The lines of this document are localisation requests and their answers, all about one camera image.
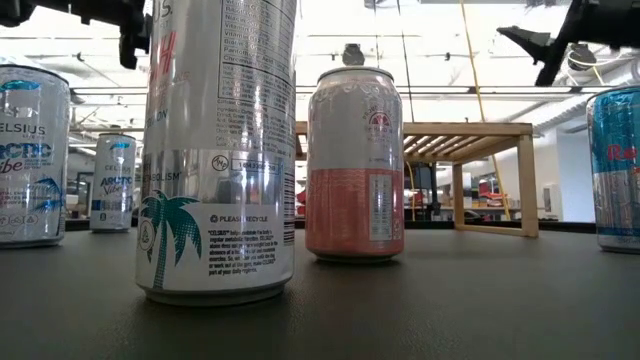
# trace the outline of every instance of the nutrition label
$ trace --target nutrition label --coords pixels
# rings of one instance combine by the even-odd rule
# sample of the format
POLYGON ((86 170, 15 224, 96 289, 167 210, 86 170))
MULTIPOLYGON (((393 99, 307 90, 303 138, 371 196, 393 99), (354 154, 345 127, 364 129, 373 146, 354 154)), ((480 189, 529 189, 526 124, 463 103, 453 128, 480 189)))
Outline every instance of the nutrition label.
POLYGON ((215 146, 292 155, 294 19, 295 0, 223 1, 215 146))
POLYGON ((276 262, 279 245, 270 230, 212 230, 209 276, 250 274, 276 262))
POLYGON ((370 175, 369 203, 371 241, 391 241, 393 239, 391 221, 393 218, 393 187, 391 175, 370 175))

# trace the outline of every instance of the shelf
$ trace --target shelf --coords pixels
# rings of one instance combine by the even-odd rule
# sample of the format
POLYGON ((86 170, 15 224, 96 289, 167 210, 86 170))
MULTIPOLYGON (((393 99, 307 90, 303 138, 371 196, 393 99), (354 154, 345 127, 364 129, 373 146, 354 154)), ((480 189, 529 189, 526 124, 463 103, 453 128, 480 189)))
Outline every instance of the shelf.
MULTIPOLYGON (((307 123, 296 123, 296 159, 306 160, 300 135, 307 123)), ((467 163, 518 145, 521 136, 532 136, 531 124, 506 123, 406 123, 404 160, 467 163)))
MULTIPOLYGON (((301 137, 307 135, 307 122, 296 123, 296 159, 306 160, 301 137)), ((518 148, 518 175, 522 229, 505 232, 482 229, 495 234, 538 237, 538 206, 533 158, 533 127, 522 123, 405 123, 404 160, 407 162, 453 163, 454 220, 456 229, 480 231, 464 225, 462 165, 495 153, 518 148)))

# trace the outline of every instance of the can rim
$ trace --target can rim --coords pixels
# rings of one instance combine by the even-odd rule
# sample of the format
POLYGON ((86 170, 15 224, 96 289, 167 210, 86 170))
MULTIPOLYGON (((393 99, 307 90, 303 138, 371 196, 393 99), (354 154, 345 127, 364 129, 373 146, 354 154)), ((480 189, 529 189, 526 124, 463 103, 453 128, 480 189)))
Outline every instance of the can rim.
POLYGON ((0 69, 1 68, 19 68, 19 69, 27 69, 27 70, 33 70, 33 71, 45 73, 47 75, 52 75, 54 77, 57 77, 58 79, 64 81, 64 83, 67 84, 67 86, 69 86, 69 81, 67 79, 63 78, 62 76, 60 76, 60 75, 58 75, 56 73, 54 73, 53 71, 40 69, 40 68, 33 67, 33 66, 16 65, 16 64, 0 64, 0 69))
POLYGON ((130 139, 136 140, 136 141, 138 140, 138 139, 134 138, 131 135, 120 134, 120 133, 116 133, 116 132, 101 133, 100 135, 98 135, 98 138, 100 138, 100 136, 124 136, 124 137, 128 137, 130 139))
POLYGON ((389 77, 392 82, 395 81, 393 79, 393 75, 391 75, 390 72, 388 72, 386 70, 382 70, 380 68, 376 68, 376 67, 372 67, 372 66, 343 66, 343 67, 331 69, 329 71, 325 71, 324 73, 322 73, 322 75, 320 75, 320 77, 318 78, 318 83, 320 82, 320 80, 324 79, 325 77, 327 77, 329 75, 332 75, 332 74, 335 74, 335 73, 339 73, 339 72, 354 71, 354 70, 377 72, 377 73, 380 73, 382 75, 385 75, 385 76, 389 77))
POLYGON ((614 91, 624 91, 624 90, 631 90, 631 89, 638 89, 640 90, 640 85, 626 85, 626 86, 620 86, 620 87, 616 87, 616 88, 612 88, 612 89, 608 89, 608 90, 604 90, 601 91, 597 94, 593 94, 591 95, 588 99, 587 102, 597 98, 600 95, 604 95, 606 93, 610 93, 610 92, 614 92, 614 91))

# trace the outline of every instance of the silver can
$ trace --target silver can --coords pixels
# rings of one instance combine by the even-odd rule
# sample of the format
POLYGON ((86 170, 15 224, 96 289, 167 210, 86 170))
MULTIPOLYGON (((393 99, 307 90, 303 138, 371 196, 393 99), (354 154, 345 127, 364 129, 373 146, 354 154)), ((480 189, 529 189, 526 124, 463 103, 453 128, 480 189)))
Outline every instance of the silver can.
POLYGON ((640 87, 612 89, 587 105, 598 243, 640 253, 640 87))
POLYGON ((127 232, 133 211, 136 139, 103 133, 96 150, 89 226, 93 232, 127 232))
POLYGON ((0 247, 64 236, 69 84, 36 68, 0 65, 0 247))
POLYGON ((295 0, 156 0, 136 282, 190 306, 293 275, 295 0))
POLYGON ((358 66, 320 76, 308 144, 307 249, 346 262, 402 252, 402 101, 391 74, 358 66))

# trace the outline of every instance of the dark countertop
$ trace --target dark countertop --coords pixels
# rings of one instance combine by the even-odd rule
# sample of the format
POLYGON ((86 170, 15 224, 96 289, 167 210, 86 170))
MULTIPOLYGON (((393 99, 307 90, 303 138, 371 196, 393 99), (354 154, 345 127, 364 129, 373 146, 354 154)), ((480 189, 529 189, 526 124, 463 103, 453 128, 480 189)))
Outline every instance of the dark countertop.
POLYGON ((296 233, 283 296, 155 304, 135 231, 0 252, 0 358, 640 359, 640 256, 594 235, 407 231, 386 266, 317 263, 296 233))

